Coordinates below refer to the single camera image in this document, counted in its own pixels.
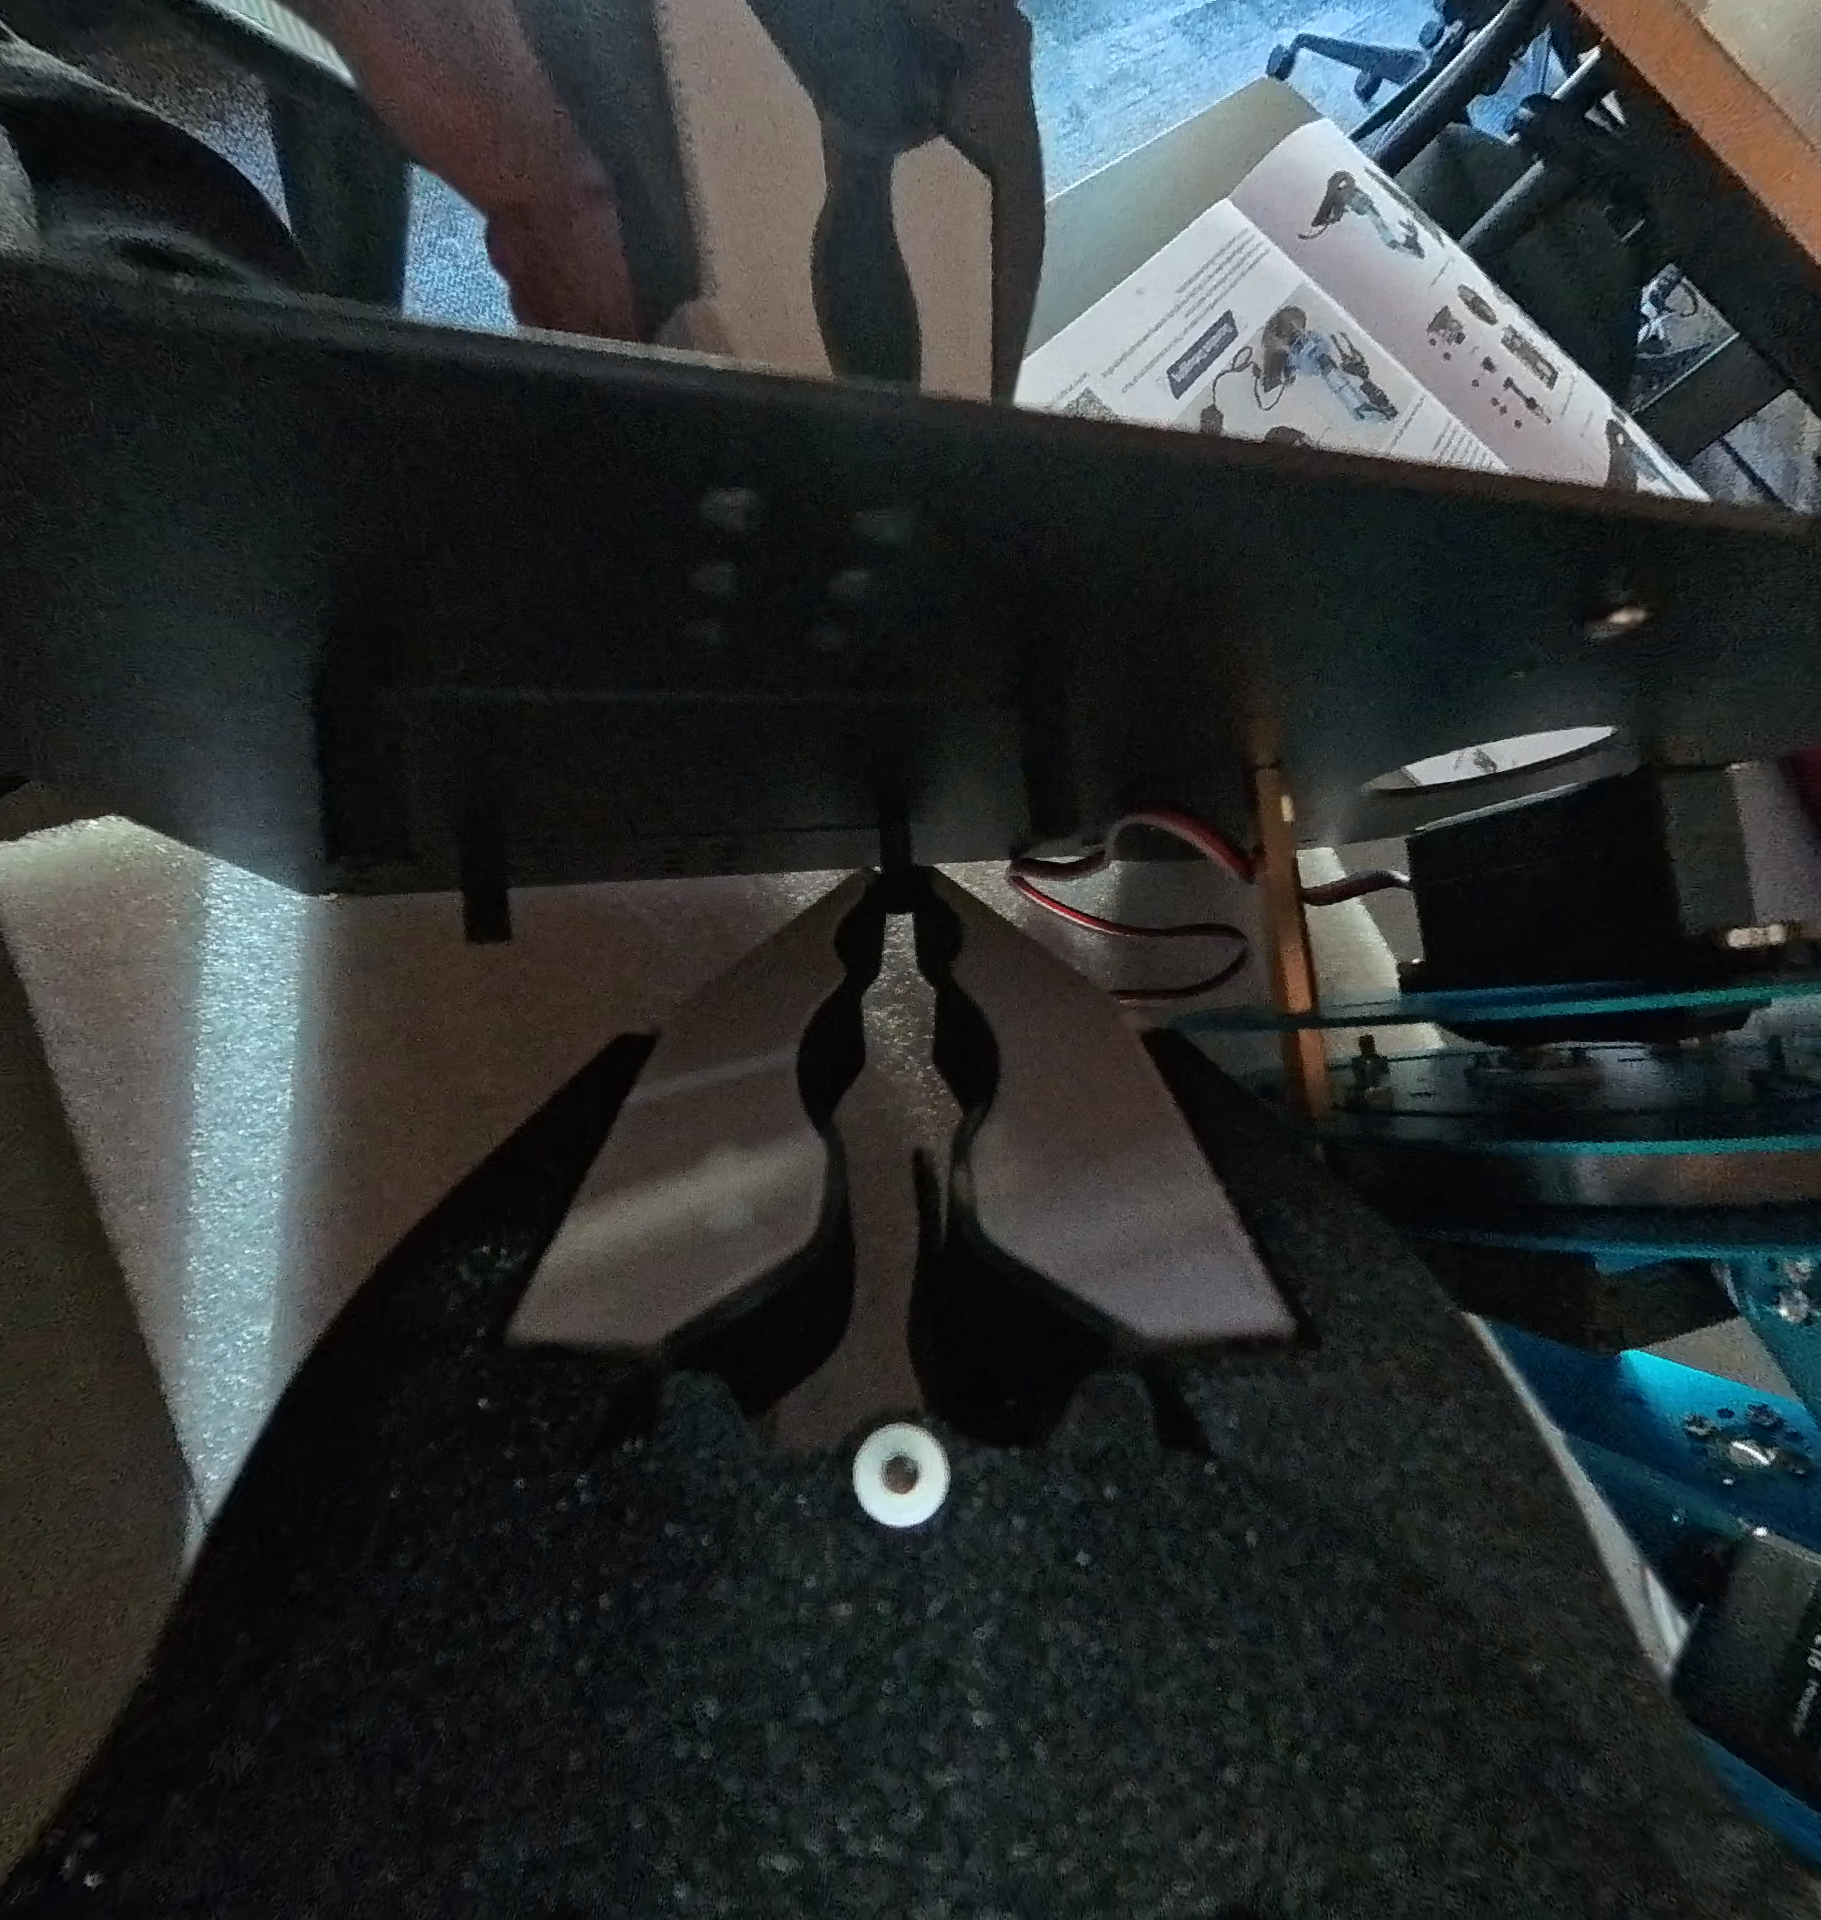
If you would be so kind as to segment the black swivel chair base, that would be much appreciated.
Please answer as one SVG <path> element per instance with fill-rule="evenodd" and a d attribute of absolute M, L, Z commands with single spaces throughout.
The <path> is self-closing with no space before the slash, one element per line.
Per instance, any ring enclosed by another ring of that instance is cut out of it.
<path fill-rule="evenodd" d="M 1431 62 L 1421 46 L 1298 33 L 1270 48 L 1267 77 L 1278 83 L 1291 81 L 1294 68 L 1307 55 L 1353 72 L 1353 97 L 1366 107 L 1385 86 L 1420 81 Z"/>

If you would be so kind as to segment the printed instruction manual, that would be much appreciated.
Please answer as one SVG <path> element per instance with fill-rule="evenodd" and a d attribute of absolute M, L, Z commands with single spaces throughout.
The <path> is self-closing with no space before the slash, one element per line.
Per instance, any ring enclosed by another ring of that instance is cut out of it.
<path fill-rule="evenodd" d="M 1147 145 L 1046 206 L 1016 403 L 1626 495 L 1703 489 L 1327 119 L 1178 175 Z"/>

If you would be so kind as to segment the white foam sheet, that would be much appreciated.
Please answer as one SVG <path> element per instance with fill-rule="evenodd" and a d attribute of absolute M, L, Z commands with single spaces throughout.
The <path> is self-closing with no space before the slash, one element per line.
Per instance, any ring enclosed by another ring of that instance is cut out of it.
<path fill-rule="evenodd" d="M 173 1421 L 199 1531 L 394 1242 L 613 1038 L 832 874 L 309 898 L 120 817 L 5 839 L 0 935 Z"/>

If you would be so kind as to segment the grey mesh chair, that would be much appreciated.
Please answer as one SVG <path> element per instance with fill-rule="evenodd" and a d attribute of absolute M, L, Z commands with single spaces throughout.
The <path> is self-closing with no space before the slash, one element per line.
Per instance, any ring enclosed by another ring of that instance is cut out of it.
<path fill-rule="evenodd" d="M 411 162 L 379 125 L 331 42 L 295 4 L 179 2 L 173 9 L 202 44 L 261 85 L 287 223 L 318 285 L 399 311 Z"/>

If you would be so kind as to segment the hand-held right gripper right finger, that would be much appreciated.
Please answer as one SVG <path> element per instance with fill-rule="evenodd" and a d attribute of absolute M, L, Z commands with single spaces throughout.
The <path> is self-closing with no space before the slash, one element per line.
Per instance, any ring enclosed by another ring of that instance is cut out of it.
<path fill-rule="evenodd" d="M 1138 1349 L 1293 1342 L 1293 1309 L 1121 1003 L 952 878 L 921 880 L 952 1200 L 987 1253 Z"/>

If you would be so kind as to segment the black hex standoff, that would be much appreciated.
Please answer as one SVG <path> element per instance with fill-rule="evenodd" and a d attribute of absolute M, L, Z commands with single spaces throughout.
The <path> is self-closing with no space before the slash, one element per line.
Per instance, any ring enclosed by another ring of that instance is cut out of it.
<path fill-rule="evenodd" d="M 876 893 L 886 917 L 913 917 L 922 902 L 922 867 L 915 850 L 919 797 L 919 779 L 900 756 L 875 775 Z"/>

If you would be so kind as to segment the person's left forearm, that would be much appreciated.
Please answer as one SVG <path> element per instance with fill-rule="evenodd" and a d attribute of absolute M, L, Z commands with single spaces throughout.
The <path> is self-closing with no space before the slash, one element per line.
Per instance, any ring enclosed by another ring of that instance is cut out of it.
<path fill-rule="evenodd" d="M 407 154 L 484 219 L 521 326 L 643 342 L 617 193 L 508 2 L 295 2 Z"/>

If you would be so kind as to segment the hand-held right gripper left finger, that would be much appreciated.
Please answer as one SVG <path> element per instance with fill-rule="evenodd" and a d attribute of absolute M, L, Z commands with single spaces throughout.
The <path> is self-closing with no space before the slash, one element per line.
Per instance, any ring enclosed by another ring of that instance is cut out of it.
<path fill-rule="evenodd" d="M 668 1355 L 823 1246 L 886 920 L 880 876 L 845 876 L 670 1012 L 514 1309 L 514 1345 Z"/>

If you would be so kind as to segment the brown wooden table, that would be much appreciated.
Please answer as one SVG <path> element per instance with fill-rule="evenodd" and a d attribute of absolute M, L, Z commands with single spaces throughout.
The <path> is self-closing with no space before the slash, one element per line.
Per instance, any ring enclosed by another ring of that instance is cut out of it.
<path fill-rule="evenodd" d="M 1456 4 L 1467 29 L 1370 110 L 1353 138 L 1386 169 L 1434 142 L 1550 20 L 1572 24 L 1565 94 L 1617 101 L 1558 108 L 1534 132 L 1545 195 L 1615 182 L 1642 206 L 1657 265 L 1677 267 L 1733 327 L 1745 372 L 1690 374 L 1661 407 L 1709 418 L 1716 388 L 1795 394 L 1821 421 L 1821 4 Z"/>

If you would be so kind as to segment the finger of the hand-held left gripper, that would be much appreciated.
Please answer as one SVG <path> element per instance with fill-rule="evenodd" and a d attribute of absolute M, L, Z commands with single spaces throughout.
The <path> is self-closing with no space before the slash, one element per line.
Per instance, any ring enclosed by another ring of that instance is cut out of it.
<path fill-rule="evenodd" d="M 840 110 L 843 4 L 657 2 L 705 342 L 771 372 L 849 375 L 823 235 L 856 127 Z"/>
<path fill-rule="evenodd" d="M 1003 401 L 1018 361 L 1003 110 L 985 90 L 880 90 L 871 118 L 880 208 L 867 375 Z"/>

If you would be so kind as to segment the person's black clothing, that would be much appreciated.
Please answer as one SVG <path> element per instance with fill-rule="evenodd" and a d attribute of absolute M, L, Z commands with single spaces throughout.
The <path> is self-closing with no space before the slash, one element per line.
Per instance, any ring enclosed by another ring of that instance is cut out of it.
<path fill-rule="evenodd" d="M 226 154 L 2 16 L 0 256 L 225 287 L 317 287 L 283 219 Z"/>

